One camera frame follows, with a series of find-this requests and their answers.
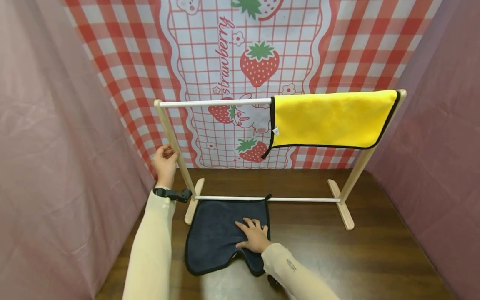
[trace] pink curtain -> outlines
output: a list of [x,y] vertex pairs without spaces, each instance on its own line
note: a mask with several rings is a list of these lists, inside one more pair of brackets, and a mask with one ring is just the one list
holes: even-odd
[[0,1],[2,299],[91,299],[153,183],[57,0]]
[[480,299],[479,11],[476,0],[442,3],[400,78],[405,113],[369,166],[465,300]]

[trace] navy blue towel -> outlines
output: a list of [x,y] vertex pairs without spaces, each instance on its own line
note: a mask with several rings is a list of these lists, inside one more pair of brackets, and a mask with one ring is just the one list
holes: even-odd
[[227,267],[236,253],[240,254],[254,276],[264,271],[264,262],[258,253],[237,249],[235,245],[247,240],[245,234],[235,225],[243,217],[257,219],[268,226],[270,222],[267,200],[257,201],[201,201],[196,209],[185,245],[185,264],[193,275],[203,275]]

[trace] hand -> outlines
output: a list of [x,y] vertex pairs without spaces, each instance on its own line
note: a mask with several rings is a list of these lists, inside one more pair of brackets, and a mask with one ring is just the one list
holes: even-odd
[[267,238],[268,226],[262,227],[259,220],[249,218],[243,218],[247,225],[235,221],[235,225],[240,228],[247,236],[247,241],[238,243],[235,247],[247,248],[255,253],[263,253],[268,246],[272,244]]
[[172,188],[178,158],[179,154],[174,152],[170,145],[163,145],[157,149],[152,158],[152,166],[158,176],[156,186]]

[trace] wrist strap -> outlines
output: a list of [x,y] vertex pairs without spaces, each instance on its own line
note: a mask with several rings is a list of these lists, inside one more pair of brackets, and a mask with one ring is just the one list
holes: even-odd
[[192,196],[192,192],[188,189],[184,189],[181,194],[178,194],[176,191],[165,190],[163,188],[154,188],[153,193],[160,197],[167,197],[171,200],[180,201],[187,203],[188,199]]

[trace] strawberry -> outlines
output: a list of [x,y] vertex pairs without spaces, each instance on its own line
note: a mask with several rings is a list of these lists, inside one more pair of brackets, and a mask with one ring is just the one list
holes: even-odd
[[257,141],[255,139],[242,140],[239,139],[240,146],[237,150],[239,156],[246,161],[251,162],[261,162],[265,158],[262,158],[262,155],[268,150],[267,145],[264,142]]
[[235,119],[235,105],[209,106],[208,112],[210,112],[217,121],[223,124],[230,124]]
[[245,11],[248,16],[259,21],[266,21],[273,17],[282,6],[283,0],[234,0],[231,7],[241,8],[241,12]]
[[248,48],[240,57],[240,69],[254,87],[260,87],[278,70],[280,57],[265,42]]

